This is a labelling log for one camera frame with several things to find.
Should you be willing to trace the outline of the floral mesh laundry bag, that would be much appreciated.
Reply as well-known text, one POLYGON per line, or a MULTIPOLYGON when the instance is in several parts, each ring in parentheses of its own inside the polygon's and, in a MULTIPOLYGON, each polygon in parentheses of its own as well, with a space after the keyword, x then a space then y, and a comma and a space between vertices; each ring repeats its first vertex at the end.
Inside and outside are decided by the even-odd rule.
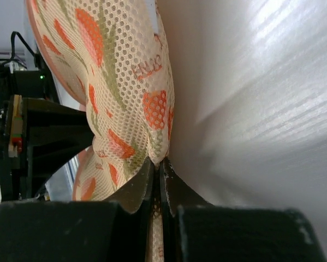
POLYGON ((103 200, 169 153, 174 83, 156 1, 27 1, 42 57, 93 132, 74 201, 103 200))

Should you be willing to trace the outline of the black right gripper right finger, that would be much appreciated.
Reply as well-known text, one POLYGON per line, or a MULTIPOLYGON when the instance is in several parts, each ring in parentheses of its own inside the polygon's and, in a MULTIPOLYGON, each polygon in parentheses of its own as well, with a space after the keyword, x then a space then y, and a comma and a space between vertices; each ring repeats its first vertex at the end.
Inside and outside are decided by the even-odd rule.
POLYGON ((326 261, 298 210, 216 206, 165 158, 159 167, 165 261, 326 261))

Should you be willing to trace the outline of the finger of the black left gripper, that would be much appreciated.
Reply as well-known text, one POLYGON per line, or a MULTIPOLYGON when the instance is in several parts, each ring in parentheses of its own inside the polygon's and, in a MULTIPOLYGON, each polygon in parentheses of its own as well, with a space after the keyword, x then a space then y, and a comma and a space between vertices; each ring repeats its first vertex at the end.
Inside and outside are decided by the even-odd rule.
POLYGON ((86 113, 44 99, 4 103, 4 197, 34 197, 69 160, 89 147, 86 113))

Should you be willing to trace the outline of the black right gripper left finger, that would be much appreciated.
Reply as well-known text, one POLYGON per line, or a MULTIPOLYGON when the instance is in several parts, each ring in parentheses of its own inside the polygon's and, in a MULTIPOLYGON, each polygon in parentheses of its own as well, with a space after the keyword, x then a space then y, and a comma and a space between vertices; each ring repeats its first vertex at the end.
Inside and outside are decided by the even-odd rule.
POLYGON ((103 201, 0 204, 0 261, 146 261, 154 165, 103 201))

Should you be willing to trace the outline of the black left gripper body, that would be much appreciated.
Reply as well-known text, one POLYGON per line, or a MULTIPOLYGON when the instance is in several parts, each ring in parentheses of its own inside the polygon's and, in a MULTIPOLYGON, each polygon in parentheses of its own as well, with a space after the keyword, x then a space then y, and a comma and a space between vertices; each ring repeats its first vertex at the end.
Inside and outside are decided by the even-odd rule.
POLYGON ((0 189, 4 201, 39 197, 51 171, 46 156, 51 72, 41 55, 36 70, 0 61, 0 189))

